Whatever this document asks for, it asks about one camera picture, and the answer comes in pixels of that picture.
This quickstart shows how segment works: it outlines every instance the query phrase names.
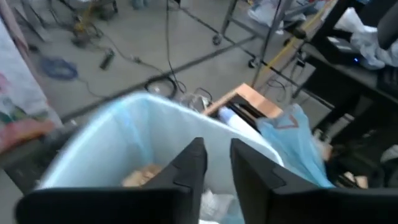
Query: blue plastic bag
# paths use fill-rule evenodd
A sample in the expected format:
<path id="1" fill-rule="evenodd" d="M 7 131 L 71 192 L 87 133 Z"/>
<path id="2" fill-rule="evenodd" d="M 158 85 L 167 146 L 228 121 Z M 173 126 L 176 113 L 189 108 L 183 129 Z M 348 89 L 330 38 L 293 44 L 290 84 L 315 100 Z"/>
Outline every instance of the blue plastic bag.
<path id="1" fill-rule="evenodd" d="M 262 136 L 281 156 L 286 169 L 320 187 L 334 187 L 326 177 L 322 154 L 299 105 L 287 107 L 277 118 L 260 118 L 256 123 Z"/>

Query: white trash bin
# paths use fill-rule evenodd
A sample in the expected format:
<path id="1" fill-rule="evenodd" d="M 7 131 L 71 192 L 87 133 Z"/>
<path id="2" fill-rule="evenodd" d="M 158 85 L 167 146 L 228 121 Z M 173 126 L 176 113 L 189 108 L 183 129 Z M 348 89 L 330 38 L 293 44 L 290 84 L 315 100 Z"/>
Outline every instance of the white trash bin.
<path id="1" fill-rule="evenodd" d="M 283 165 L 275 150 L 227 125 L 165 98 L 134 93 L 105 106 L 75 134 L 38 189 L 121 186 L 134 170 L 148 164 L 165 167 L 196 137 L 204 139 L 208 154 L 205 187 L 215 194 L 236 197 L 229 158 L 232 138 Z"/>

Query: black table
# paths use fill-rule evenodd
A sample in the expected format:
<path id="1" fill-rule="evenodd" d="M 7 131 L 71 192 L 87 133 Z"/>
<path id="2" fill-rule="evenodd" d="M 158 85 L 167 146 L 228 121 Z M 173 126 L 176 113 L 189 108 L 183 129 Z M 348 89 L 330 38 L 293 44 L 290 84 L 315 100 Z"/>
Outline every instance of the black table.
<path id="1" fill-rule="evenodd" d="M 329 125 L 339 120 L 345 113 L 358 104 L 359 98 L 365 96 L 373 103 L 358 116 L 355 116 L 347 127 L 340 131 L 332 140 L 332 144 L 361 137 L 371 127 L 385 122 L 391 117 L 391 111 L 397 111 L 398 99 L 377 88 L 377 71 L 366 70 L 363 67 L 338 65 L 330 63 L 313 45 L 305 44 L 302 52 L 307 54 L 307 62 L 316 70 L 314 74 L 299 88 L 332 99 L 335 107 L 326 115 L 314 129 L 326 130 Z"/>

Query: white plastic bag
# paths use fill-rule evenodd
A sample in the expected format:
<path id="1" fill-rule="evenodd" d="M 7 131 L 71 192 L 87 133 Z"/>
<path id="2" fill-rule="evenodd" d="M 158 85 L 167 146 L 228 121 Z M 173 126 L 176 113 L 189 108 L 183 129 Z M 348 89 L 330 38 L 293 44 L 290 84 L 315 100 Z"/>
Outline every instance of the white plastic bag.
<path id="1" fill-rule="evenodd" d="M 213 194 L 208 189 L 201 196 L 200 219 L 205 221 L 221 222 L 228 212 L 234 196 L 230 194 Z"/>
<path id="2" fill-rule="evenodd" d="M 374 70 L 383 68 L 386 64 L 376 57 L 379 48 L 377 42 L 377 29 L 368 32 L 355 32 L 351 36 L 351 44 L 356 47 L 366 60 L 361 60 L 361 65 L 367 69 Z"/>
<path id="3" fill-rule="evenodd" d="M 349 7 L 335 25 L 336 29 L 346 32 L 364 32 L 364 24 L 353 7 Z"/>
<path id="4" fill-rule="evenodd" d="M 398 67 L 398 40 L 396 40 L 388 50 L 383 50 L 378 47 L 376 49 L 376 58 L 386 65 Z"/>
<path id="5" fill-rule="evenodd" d="M 274 21 L 277 3 L 278 2 L 275 0 L 262 0 L 260 3 L 255 3 L 253 7 L 249 9 L 248 15 L 255 21 L 271 27 Z M 284 22 L 281 21 L 279 29 L 283 29 L 283 27 Z"/>

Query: gray concrete floor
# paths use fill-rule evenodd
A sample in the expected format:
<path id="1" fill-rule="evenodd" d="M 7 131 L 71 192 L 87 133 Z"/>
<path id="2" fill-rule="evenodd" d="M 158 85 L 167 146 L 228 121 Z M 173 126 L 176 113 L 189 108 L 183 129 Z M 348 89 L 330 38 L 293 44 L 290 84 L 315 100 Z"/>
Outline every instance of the gray concrete floor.
<path id="1" fill-rule="evenodd" d="M 182 0 L 183 7 L 217 30 L 221 28 L 228 4 L 229 0 Z M 162 70 L 169 70 L 165 51 L 165 1 L 152 0 L 150 6 L 141 11 L 133 10 L 128 0 L 118 0 L 118 5 L 118 16 L 109 22 L 98 21 L 96 25 L 113 39 L 125 55 L 140 57 L 143 61 Z M 239 4 L 238 9 L 245 10 L 245 8 L 247 8 L 245 4 Z M 65 60 L 76 63 L 80 77 L 90 84 L 90 89 L 97 95 L 106 96 L 116 93 L 158 74 L 158 71 L 154 69 L 131 64 L 118 54 L 109 70 L 102 71 L 98 66 L 104 57 L 103 52 L 77 49 L 72 46 L 70 42 L 72 35 L 67 31 L 52 29 L 49 32 L 53 37 L 51 43 L 40 42 L 31 34 L 27 36 L 29 41 L 40 47 L 44 55 L 63 57 Z M 171 12 L 170 59 L 173 67 L 181 66 L 231 44 L 223 41 L 220 46 L 213 46 L 211 38 L 214 34 L 184 12 Z M 227 36 L 233 41 L 239 41 L 250 35 L 232 24 L 227 31 Z M 283 40 L 282 37 L 272 39 L 265 56 L 267 61 L 282 48 Z M 112 46 L 106 38 L 98 44 Z M 243 48 L 257 54 L 260 44 L 261 41 L 255 40 L 245 44 Z M 247 53 L 236 48 L 177 73 L 177 78 L 184 82 L 188 91 L 202 87 L 208 90 L 214 99 L 217 99 L 240 83 L 251 82 L 254 70 L 247 66 L 249 59 L 251 57 Z M 297 81 L 304 82 L 312 69 L 310 66 L 306 67 Z M 39 75 L 37 79 L 50 104 L 60 116 L 98 100 L 87 91 L 82 82 L 60 82 L 43 75 Z M 278 78 L 278 80 L 286 83 L 283 78 Z M 277 88 L 271 88 L 265 96 L 283 108 L 289 104 L 290 91 L 288 88 L 286 99 L 281 99 L 280 89 Z M 306 100 L 307 98 L 308 96 L 302 93 L 296 101 L 305 101 L 302 107 L 312 126 L 326 115 L 328 109 L 312 98 Z M 0 170 L 0 223 L 12 222 L 12 208 L 21 195 L 8 176 Z"/>

